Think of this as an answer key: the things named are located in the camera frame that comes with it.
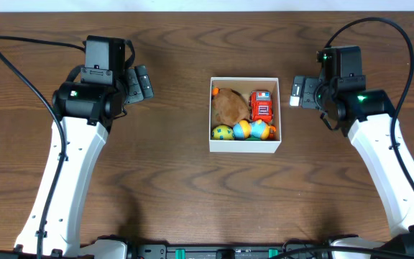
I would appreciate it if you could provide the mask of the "red toy truck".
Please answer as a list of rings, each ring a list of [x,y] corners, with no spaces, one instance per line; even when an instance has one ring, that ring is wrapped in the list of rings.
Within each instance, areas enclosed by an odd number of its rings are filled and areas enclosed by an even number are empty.
[[[272,121],[272,97],[269,91],[252,91],[249,97],[249,106],[252,121],[260,119],[266,123]]]

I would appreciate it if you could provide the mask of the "blue duck toy figure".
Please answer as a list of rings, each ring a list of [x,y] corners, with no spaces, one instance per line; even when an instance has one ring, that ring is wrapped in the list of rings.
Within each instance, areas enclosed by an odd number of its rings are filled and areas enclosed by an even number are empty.
[[[253,122],[241,120],[233,126],[236,140],[270,140],[274,138],[276,131],[275,126],[268,125],[261,119]]]

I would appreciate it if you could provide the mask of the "brown plush toy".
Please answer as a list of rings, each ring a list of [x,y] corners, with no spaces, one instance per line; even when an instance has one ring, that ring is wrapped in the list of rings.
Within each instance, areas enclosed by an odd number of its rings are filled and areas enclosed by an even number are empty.
[[[250,116],[249,107],[244,98],[230,88],[214,87],[211,104],[213,118],[219,124],[233,127]]]

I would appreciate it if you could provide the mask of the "yellow ball with blue letters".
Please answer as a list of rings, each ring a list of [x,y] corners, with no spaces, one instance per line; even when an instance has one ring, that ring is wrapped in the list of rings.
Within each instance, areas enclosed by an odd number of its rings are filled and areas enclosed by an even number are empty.
[[[219,125],[215,127],[211,132],[212,140],[234,140],[234,131],[227,125]]]

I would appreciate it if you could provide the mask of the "green ridged plastic ball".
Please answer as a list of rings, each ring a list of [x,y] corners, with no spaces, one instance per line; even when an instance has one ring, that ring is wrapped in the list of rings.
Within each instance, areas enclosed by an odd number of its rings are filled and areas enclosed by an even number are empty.
[[[262,141],[262,140],[258,137],[249,137],[245,141]]]

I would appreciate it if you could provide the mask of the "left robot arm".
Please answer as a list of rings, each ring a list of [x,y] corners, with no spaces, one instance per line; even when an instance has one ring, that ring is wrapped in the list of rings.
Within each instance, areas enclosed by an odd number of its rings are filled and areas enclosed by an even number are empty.
[[[90,35],[79,46],[85,63],[71,70],[52,101],[1,53],[0,59],[37,95],[53,118],[50,151],[29,218],[0,258],[130,258],[115,235],[81,245],[81,220],[96,161],[125,106],[152,98],[147,69],[125,56],[131,40]]]

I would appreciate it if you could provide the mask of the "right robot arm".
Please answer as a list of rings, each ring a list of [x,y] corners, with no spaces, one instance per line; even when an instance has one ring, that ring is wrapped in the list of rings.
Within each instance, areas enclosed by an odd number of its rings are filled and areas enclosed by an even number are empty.
[[[414,160],[393,119],[383,90],[366,89],[357,46],[325,47],[317,53],[317,77],[296,76],[290,105],[321,111],[331,130],[341,130],[364,161],[381,198],[391,239],[370,242],[357,235],[334,237],[322,258],[414,257]]]

